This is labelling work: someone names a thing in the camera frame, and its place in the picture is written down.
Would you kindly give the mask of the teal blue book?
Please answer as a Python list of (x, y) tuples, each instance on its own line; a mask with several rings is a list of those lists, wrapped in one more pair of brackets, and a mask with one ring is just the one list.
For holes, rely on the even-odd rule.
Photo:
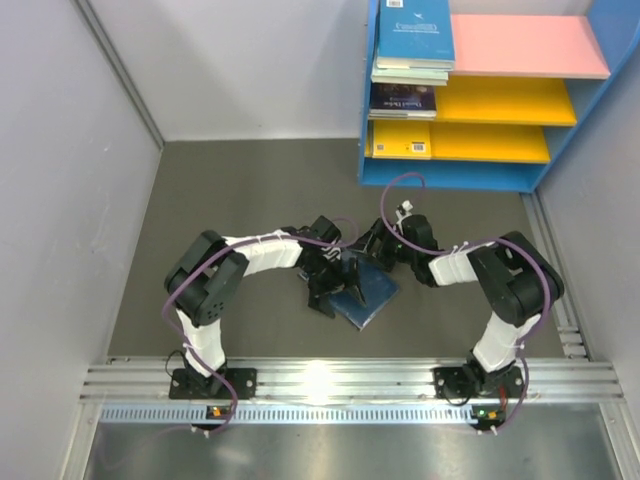
[(386, 0), (378, 13), (379, 69), (452, 71), (455, 48), (447, 0)]

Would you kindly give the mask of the blue bookshelf with coloured shelves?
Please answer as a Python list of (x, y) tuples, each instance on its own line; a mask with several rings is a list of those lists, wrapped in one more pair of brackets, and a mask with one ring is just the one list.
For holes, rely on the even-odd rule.
[[(434, 119), (372, 118), (381, 1), (368, 5), (358, 179), (530, 193), (544, 179), (639, 44), (635, 1), (594, 1), (582, 15), (456, 13), (455, 67), (435, 91)], [(429, 125), (427, 160), (370, 156), (374, 120)]]

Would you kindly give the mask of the navy blue book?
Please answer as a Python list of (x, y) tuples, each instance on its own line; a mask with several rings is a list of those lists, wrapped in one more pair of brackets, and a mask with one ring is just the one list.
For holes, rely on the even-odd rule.
[(398, 284), (377, 265), (353, 254), (342, 257), (342, 269), (355, 263), (359, 271), (360, 297), (353, 290), (332, 293), (328, 305), (334, 314), (346, 318), (362, 331), (398, 293)]

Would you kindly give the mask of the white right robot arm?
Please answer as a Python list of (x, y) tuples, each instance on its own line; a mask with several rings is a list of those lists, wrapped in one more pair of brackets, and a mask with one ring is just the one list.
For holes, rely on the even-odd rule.
[(523, 339), (565, 291), (561, 276), (519, 231), (444, 250), (427, 218), (410, 214), (393, 225), (377, 219), (351, 251), (386, 272), (406, 264), (431, 288), (480, 285), (491, 316), (463, 369), (469, 389), (483, 397), (502, 386)]

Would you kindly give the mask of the yellow book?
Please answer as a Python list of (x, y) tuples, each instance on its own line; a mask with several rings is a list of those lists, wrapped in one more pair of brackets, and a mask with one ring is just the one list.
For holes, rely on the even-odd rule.
[(430, 128), (423, 121), (374, 120), (370, 156), (377, 159), (427, 160), (432, 157)]

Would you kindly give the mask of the aluminium mounting rail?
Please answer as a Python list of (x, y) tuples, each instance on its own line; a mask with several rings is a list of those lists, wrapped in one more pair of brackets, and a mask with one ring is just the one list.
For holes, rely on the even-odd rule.
[[(247, 380), (235, 424), (462, 424), (492, 407), (510, 415), (528, 405), (618, 403), (624, 395), (608, 363), (532, 359), (529, 377), (513, 379), (490, 394), (438, 395), (443, 380), (434, 371), (444, 360), (235, 359), (232, 366), (256, 372)], [(178, 384), (167, 372), (176, 362), (115, 358), (89, 368), (80, 401), (109, 423), (220, 424), (227, 399), (172, 399)]]

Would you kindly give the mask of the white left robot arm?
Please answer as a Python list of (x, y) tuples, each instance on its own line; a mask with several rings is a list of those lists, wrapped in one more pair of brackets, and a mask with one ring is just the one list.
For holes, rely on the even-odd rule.
[(184, 364), (194, 389), (214, 397), (225, 388), (222, 316), (244, 278), (298, 269), (306, 278), (308, 307), (329, 318), (335, 316), (333, 294), (346, 291), (364, 304), (358, 261), (343, 262), (345, 246), (338, 226), (324, 216), (309, 226), (256, 236), (200, 233), (164, 281), (186, 339)]

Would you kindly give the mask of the grey book with circle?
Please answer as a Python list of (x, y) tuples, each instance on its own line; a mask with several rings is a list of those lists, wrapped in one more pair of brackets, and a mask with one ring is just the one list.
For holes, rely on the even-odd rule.
[(449, 81), (449, 73), (439, 69), (379, 68), (373, 65), (370, 79), (379, 84), (445, 86)]

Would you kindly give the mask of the purple galaxy cover book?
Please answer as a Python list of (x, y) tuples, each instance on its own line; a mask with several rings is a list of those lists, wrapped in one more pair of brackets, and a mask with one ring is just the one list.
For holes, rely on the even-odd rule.
[(372, 118), (434, 119), (437, 106), (431, 86), (373, 83), (369, 116)]

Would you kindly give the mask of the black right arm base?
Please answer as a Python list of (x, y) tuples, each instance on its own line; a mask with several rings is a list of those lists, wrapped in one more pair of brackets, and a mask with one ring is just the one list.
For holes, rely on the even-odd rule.
[(454, 406), (464, 406), (475, 399), (519, 398), (524, 390), (522, 370), (514, 362), (497, 371), (487, 372), (472, 356), (454, 366), (440, 366), (432, 370), (435, 396)]

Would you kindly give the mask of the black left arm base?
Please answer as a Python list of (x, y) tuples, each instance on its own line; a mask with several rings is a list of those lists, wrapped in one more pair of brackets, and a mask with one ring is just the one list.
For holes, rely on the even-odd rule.
[[(213, 375), (203, 376), (187, 360), (184, 366), (171, 373), (168, 396), (172, 400), (231, 400), (231, 390)], [(255, 396), (258, 371), (255, 368), (229, 368), (220, 370), (222, 377), (236, 392), (239, 400), (249, 400)]]

